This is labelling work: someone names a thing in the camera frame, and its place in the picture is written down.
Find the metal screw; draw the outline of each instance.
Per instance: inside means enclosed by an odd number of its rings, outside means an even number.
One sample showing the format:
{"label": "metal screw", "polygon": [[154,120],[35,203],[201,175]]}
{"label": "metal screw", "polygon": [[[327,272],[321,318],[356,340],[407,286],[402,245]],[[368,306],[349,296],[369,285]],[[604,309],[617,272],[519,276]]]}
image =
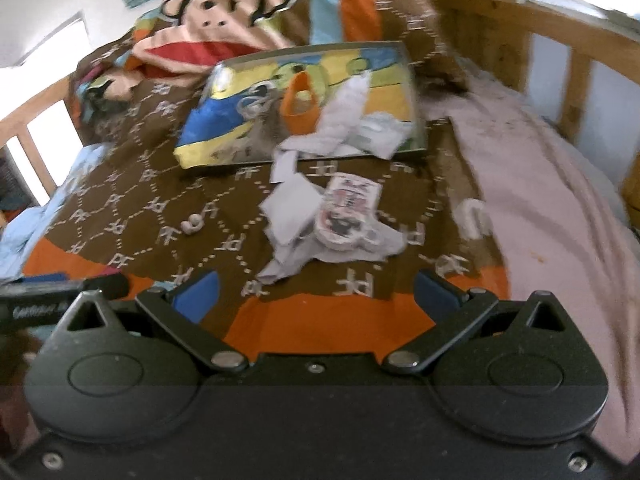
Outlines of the metal screw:
{"label": "metal screw", "polygon": [[399,350],[389,354],[386,362],[395,368],[413,368],[418,365],[420,358],[413,352]]}
{"label": "metal screw", "polygon": [[244,356],[233,350],[223,350],[213,354],[211,363],[223,370],[234,370],[244,364]]}
{"label": "metal screw", "polygon": [[42,465],[50,471],[60,471],[65,461],[58,453],[49,452],[42,456]]}
{"label": "metal screw", "polygon": [[326,370],[324,365],[321,365],[320,363],[310,364],[309,366],[306,367],[306,369],[309,370],[313,374],[321,374],[322,372],[324,372]]}
{"label": "metal screw", "polygon": [[569,459],[568,466],[574,473],[584,473],[589,467],[589,460],[583,455],[575,455]]}

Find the pink bed sheet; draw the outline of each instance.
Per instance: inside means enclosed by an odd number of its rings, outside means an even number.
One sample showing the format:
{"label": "pink bed sheet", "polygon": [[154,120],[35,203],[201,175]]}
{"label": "pink bed sheet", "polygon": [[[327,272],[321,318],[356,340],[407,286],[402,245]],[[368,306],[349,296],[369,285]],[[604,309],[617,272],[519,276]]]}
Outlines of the pink bed sheet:
{"label": "pink bed sheet", "polygon": [[454,121],[513,299],[551,290],[597,355],[609,399],[594,437],[628,462],[640,451],[640,266],[624,227],[521,96],[479,72],[470,88],[427,93],[423,112]]}

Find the red mouth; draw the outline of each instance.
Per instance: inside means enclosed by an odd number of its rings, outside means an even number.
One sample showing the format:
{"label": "red mouth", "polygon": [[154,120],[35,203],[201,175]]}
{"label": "red mouth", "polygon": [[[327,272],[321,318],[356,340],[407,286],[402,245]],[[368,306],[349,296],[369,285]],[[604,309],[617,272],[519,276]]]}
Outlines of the red mouth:
{"label": "red mouth", "polygon": [[244,43],[226,43],[222,41],[191,43],[180,41],[150,48],[148,52],[172,61],[200,66],[214,66],[219,61],[260,52],[260,49]]}

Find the orange object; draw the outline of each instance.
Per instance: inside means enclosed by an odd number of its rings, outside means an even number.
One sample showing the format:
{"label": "orange object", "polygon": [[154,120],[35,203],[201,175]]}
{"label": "orange object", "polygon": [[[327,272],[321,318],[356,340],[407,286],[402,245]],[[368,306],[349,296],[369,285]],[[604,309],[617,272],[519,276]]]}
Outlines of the orange object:
{"label": "orange object", "polygon": [[[299,92],[305,91],[310,95],[308,102],[303,102],[296,97]],[[280,115],[291,135],[312,134],[316,130],[316,124],[320,118],[320,107],[318,98],[311,88],[308,72],[298,72],[291,78],[282,98]]]}

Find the wooden bed frame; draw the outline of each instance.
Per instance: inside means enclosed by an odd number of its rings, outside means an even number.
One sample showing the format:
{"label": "wooden bed frame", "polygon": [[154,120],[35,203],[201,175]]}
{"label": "wooden bed frame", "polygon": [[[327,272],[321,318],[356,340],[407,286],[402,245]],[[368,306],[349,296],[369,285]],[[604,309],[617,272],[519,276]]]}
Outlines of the wooden bed frame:
{"label": "wooden bed frame", "polygon": [[[510,88],[524,91],[532,34],[571,47],[559,131],[575,142],[580,130],[592,61],[640,84],[640,34],[598,18],[601,9],[581,0],[438,0],[449,43]],[[38,153],[27,124],[68,91],[61,79],[0,121],[0,146],[16,136],[49,196],[56,185]],[[640,156],[622,194],[633,224],[640,228]],[[4,219],[0,213],[0,226]]]}

